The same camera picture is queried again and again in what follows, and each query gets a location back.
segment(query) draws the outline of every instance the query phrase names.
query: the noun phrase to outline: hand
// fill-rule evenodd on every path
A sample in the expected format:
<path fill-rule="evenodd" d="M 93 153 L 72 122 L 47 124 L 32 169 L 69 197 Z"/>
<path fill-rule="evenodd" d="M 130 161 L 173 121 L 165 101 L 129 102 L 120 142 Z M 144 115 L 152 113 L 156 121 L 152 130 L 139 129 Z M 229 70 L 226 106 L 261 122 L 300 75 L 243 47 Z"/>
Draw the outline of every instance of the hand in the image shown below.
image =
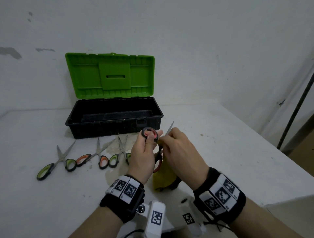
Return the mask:
<path fill-rule="evenodd" d="M 146 141 L 141 133 L 142 131 L 139 132 L 136 142 L 132 147 L 127 174 L 133 176 L 144 185 L 154 171 L 155 155 L 153 150 L 157 146 L 157 143 L 154 142 L 154 133 L 152 131 L 145 132 L 145 134 L 148 134 Z M 157 133 L 158 137 L 160 137 L 163 131 L 159 130 Z"/>
<path fill-rule="evenodd" d="M 158 143 L 163 146 L 168 164 L 182 181 L 193 191 L 203 184 L 209 167 L 183 132 L 174 127 Z"/>

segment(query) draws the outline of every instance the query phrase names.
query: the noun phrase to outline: green toolbox lid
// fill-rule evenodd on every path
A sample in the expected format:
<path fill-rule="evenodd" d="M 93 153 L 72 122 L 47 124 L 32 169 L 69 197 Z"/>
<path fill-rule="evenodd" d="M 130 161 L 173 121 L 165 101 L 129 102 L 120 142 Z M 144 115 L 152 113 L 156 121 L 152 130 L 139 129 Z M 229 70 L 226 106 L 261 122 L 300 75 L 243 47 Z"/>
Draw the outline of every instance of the green toolbox lid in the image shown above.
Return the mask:
<path fill-rule="evenodd" d="M 66 53 L 65 58 L 79 99 L 147 97 L 154 93 L 153 56 Z"/>

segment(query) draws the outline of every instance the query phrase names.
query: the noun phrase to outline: scissor handle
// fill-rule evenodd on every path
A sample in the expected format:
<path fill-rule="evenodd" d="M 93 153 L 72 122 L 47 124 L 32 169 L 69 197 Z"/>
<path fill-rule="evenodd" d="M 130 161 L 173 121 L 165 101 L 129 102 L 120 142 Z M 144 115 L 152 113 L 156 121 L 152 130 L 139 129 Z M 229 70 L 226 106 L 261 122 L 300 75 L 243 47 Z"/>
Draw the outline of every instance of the scissor handle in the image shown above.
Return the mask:
<path fill-rule="evenodd" d="M 131 157 L 131 153 L 125 153 L 125 161 L 128 165 L 130 165 L 129 163 L 129 158 Z"/>
<path fill-rule="evenodd" d="M 44 179 L 46 179 L 46 177 L 48 177 L 49 174 L 51 174 L 51 171 L 53 170 L 55 164 L 52 163 L 52 164 L 49 164 L 45 167 L 43 167 L 37 174 L 36 178 L 37 180 L 39 181 L 42 181 Z"/>
<path fill-rule="evenodd" d="M 159 151 L 157 153 L 157 156 L 155 157 L 155 163 L 157 163 L 157 161 L 159 161 L 159 164 L 158 164 L 157 168 L 153 171 L 153 173 L 156 173 L 162 164 L 162 155 L 161 155 L 162 146 L 160 146 L 160 145 L 158 145 L 158 146 L 159 146 Z"/>
<path fill-rule="evenodd" d="M 74 159 L 67 159 L 65 160 L 65 169 L 68 171 L 68 172 L 72 172 L 76 169 L 77 167 L 77 162 L 76 160 Z"/>
<path fill-rule="evenodd" d="M 145 127 L 145 128 L 142 130 L 142 136 L 147 139 L 148 135 L 145 135 L 145 131 L 152 131 L 152 132 L 154 133 L 154 142 L 157 142 L 157 141 L 158 141 L 158 133 L 157 133 L 157 131 L 156 131 L 154 128 Z"/>
<path fill-rule="evenodd" d="M 87 160 L 88 160 L 91 156 L 92 156 L 91 154 L 85 154 L 85 155 L 82 155 L 81 157 L 79 157 L 79 158 L 76 160 L 77 167 L 81 167 L 82 165 L 86 164 Z"/>
<path fill-rule="evenodd" d="M 113 160 L 116 160 L 116 162 L 114 164 L 111 164 L 111 161 Z M 119 163 L 119 154 L 114 154 L 113 156 L 111 156 L 108 165 L 110 168 L 115 168 L 117 167 L 118 163 Z"/>
<path fill-rule="evenodd" d="M 100 157 L 100 160 L 99 160 L 98 165 L 99 165 L 99 168 L 100 168 L 101 170 L 104 170 L 105 168 L 107 168 L 108 165 L 109 165 L 109 159 L 108 159 L 108 157 L 102 155 L 102 156 Z"/>

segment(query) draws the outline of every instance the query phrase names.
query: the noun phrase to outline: scissors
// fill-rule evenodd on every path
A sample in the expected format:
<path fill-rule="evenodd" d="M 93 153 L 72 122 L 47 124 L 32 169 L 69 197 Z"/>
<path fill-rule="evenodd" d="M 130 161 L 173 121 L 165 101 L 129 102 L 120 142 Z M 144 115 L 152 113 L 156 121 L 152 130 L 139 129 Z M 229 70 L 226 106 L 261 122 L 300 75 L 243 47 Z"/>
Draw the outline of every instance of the scissors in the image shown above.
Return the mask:
<path fill-rule="evenodd" d="M 110 168 L 115 168 L 118 165 L 118 163 L 119 163 L 119 156 L 121 154 L 124 155 L 125 161 L 129 165 L 129 158 L 131 157 L 131 153 L 126 153 L 125 152 L 125 145 L 127 143 L 127 137 L 125 138 L 125 142 L 122 143 L 122 141 L 120 139 L 120 136 L 119 136 L 118 137 L 118 142 L 119 142 L 120 153 L 119 154 L 114 154 L 113 156 L 111 156 L 111 158 L 109 160 L 109 163 L 108 163 Z"/>
<path fill-rule="evenodd" d="M 166 132 L 165 135 L 168 135 L 169 132 L 171 131 L 171 128 L 173 126 L 173 123 L 175 123 L 175 121 L 172 122 L 171 126 L 169 127 L 168 131 Z M 145 134 L 146 131 L 152 131 L 154 133 L 154 142 L 157 142 L 158 141 L 158 133 L 157 131 L 154 129 L 154 128 L 151 128 L 151 127 L 145 127 L 143 130 L 142 130 L 142 136 L 145 137 L 145 140 L 147 139 L 148 135 Z M 161 149 L 162 149 L 162 146 L 161 145 L 158 145 L 159 146 L 159 151 L 157 153 L 157 156 L 155 157 L 155 163 L 157 163 L 157 161 L 159 161 L 159 164 L 157 166 L 157 168 L 153 171 L 154 173 L 156 173 L 160 166 L 161 166 L 161 163 L 162 163 L 162 156 L 161 156 Z"/>
<path fill-rule="evenodd" d="M 86 162 L 90 161 L 91 158 L 93 158 L 95 155 L 98 155 L 99 157 L 99 162 L 98 162 L 98 165 L 99 165 L 99 168 L 100 169 L 105 169 L 107 168 L 108 164 L 109 164 L 109 161 L 108 161 L 108 158 L 104 155 L 100 155 L 101 152 L 103 152 L 105 149 L 108 148 L 109 145 L 111 145 L 111 143 L 114 141 L 115 139 L 113 139 L 112 141 L 108 142 L 108 143 L 105 143 L 102 148 L 100 149 L 100 142 L 99 142 L 99 137 L 98 137 L 98 140 L 97 140 L 97 147 L 96 147 L 96 153 L 94 154 L 85 154 L 85 155 L 82 155 L 81 157 L 79 157 L 77 160 L 76 160 L 76 163 L 77 163 L 77 166 L 78 167 L 81 167 L 82 165 L 86 164 Z M 102 162 L 106 160 L 108 163 L 107 165 L 104 166 L 104 168 L 101 167 L 101 164 Z"/>
<path fill-rule="evenodd" d="M 37 180 L 42 181 L 45 178 L 47 178 L 48 175 L 51 174 L 51 172 L 55 169 L 56 165 L 61 161 L 64 162 L 64 167 L 68 172 L 74 171 L 77 167 L 76 161 L 74 159 L 65 160 L 65 157 L 70 152 L 75 142 L 76 141 L 74 141 L 72 145 L 70 145 L 70 147 L 66 150 L 66 152 L 64 152 L 64 154 L 62 154 L 59 146 L 57 145 L 57 153 L 58 153 L 58 158 L 59 158 L 58 161 L 52 164 L 48 164 L 47 166 L 43 167 L 37 174 L 37 177 L 36 177 Z"/>

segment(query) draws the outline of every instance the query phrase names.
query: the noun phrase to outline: yellow cloth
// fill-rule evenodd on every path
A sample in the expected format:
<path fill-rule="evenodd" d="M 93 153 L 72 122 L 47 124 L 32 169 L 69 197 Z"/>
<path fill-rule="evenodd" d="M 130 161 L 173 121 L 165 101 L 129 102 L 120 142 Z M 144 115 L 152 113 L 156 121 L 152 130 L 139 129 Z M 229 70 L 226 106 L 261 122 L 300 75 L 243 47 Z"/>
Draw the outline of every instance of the yellow cloth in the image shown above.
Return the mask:
<path fill-rule="evenodd" d="M 163 158 L 162 164 L 156 173 L 153 173 L 153 188 L 155 191 L 160 191 L 161 188 L 171 185 L 177 176 L 170 168 L 167 158 Z"/>

